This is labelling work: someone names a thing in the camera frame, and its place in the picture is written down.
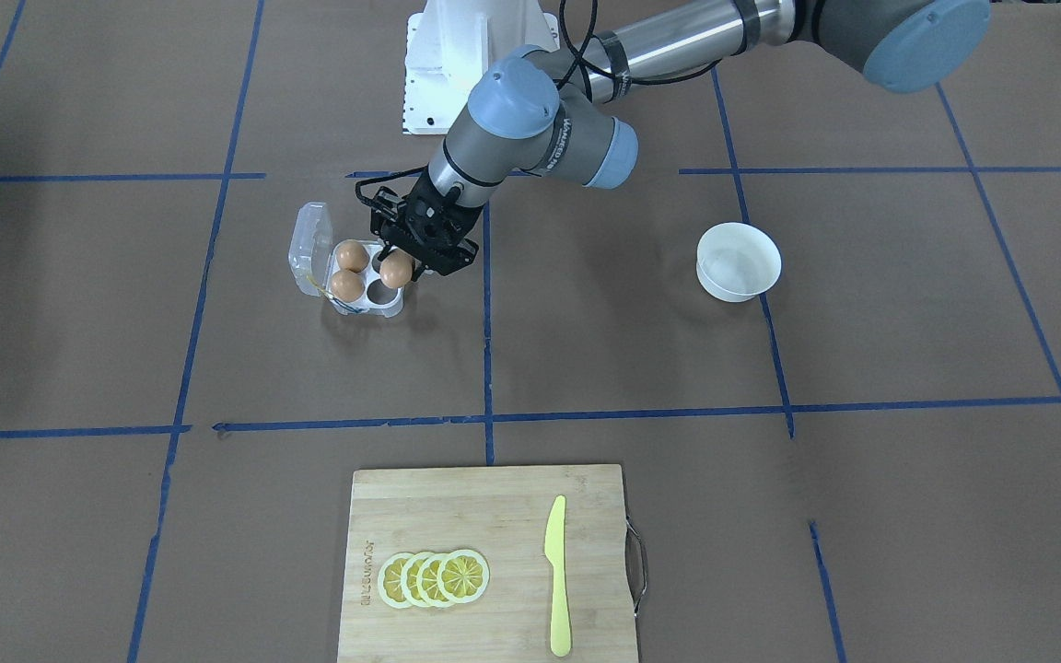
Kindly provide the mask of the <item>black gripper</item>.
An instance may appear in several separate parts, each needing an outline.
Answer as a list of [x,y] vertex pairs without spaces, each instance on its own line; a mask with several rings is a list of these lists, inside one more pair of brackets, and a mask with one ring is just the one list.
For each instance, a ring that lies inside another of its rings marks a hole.
[[442,193],[427,175],[418,177],[408,194],[400,196],[386,185],[399,178],[387,175],[369,180],[379,186],[369,198],[370,231],[383,244],[379,259],[384,261],[392,255],[414,259],[414,280],[425,273],[448,276],[472,265],[480,245],[468,235],[483,217],[484,208],[459,204],[462,185],[451,185],[449,192]]

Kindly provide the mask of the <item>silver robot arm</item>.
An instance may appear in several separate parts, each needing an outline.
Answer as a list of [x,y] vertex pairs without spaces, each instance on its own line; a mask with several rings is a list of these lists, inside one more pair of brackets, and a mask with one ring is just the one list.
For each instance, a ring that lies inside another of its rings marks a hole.
[[416,275],[476,259],[469,232],[510,172],[610,190],[630,177],[636,133],[599,105],[638,87],[699,78],[763,43],[820,46],[871,84],[909,94],[946,78],[988,32],[988,1],[691,1],[628,27],[560,35],[488,56],[415,185],[359,202],[383,256],[408,252]]

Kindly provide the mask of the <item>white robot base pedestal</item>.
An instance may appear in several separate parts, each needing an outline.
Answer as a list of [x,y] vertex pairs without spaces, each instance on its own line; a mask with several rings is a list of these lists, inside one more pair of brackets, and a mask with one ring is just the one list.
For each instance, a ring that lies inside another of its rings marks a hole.
[[518,47],[559,47],[557,17],[539,1],[427,1],[405,30],[402,132],[445,134],[472,88]]

